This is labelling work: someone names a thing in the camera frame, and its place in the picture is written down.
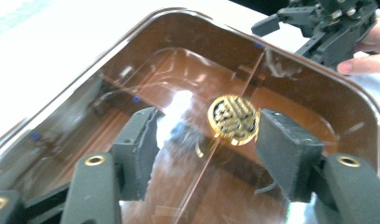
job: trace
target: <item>finger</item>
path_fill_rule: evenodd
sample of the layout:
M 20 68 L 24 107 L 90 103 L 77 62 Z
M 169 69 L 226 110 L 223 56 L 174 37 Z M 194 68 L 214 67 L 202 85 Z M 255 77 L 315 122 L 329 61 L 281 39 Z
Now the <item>finger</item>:
M 363 52 L 375 51 L 375 52 L 379 53 L 378 50 L 379 50 L 379 48 L 376 45 L 369 45 L 369 44 L 363 44 L 363 43 L 360 43 L 360 44 L 356 45 L 355 48 L 354 48 L 355 52 L 359 52 L 359 51 L 363 51 Z
M 380 73 L 380 54 L 344 61 L 338 64 L 337 71 L 346 75 Z
M 372 30 L 361 41 L 364 44 L 378 44 L 380 45 L 380 19 Z

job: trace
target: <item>transparent plastic tray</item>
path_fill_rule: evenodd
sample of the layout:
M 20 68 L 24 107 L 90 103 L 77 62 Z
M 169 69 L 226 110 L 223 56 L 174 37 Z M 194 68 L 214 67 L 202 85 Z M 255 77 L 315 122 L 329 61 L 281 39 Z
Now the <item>transparent plastic tray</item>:
M 0 142 L 0 190 L 31 200 L 70 181 L 78 159 L 108 151 L 131 115 L 156 107 L 156 157 L 144 201 L 122 223 L 284 223 L 296 211 L 255 153 L 214 138 L 207 110 L 234 94 L 280 111 L 380 175 L 380 109 L 316 63 L 185 8 L 150 14 L 54 101 Z

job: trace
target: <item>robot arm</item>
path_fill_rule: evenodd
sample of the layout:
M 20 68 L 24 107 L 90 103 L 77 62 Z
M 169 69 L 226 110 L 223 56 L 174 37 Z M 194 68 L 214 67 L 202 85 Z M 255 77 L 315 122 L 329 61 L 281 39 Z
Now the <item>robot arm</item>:
M 344 153 L 322 155 L 323 144 L 277 111 L 260 111 L 256 153 L 292 202 L 317 200 L 320 224 L 380 223 L 380 179 L 365 160 Z
M 301 29 L 309 40 L 297 54 L 333 70 L 338 63 L 353 58 L 353 47 L 375 25 L 374 0 L 290 0 L 289 6 L 251 27 L 254 35 L 268 35 L 279 22 Z

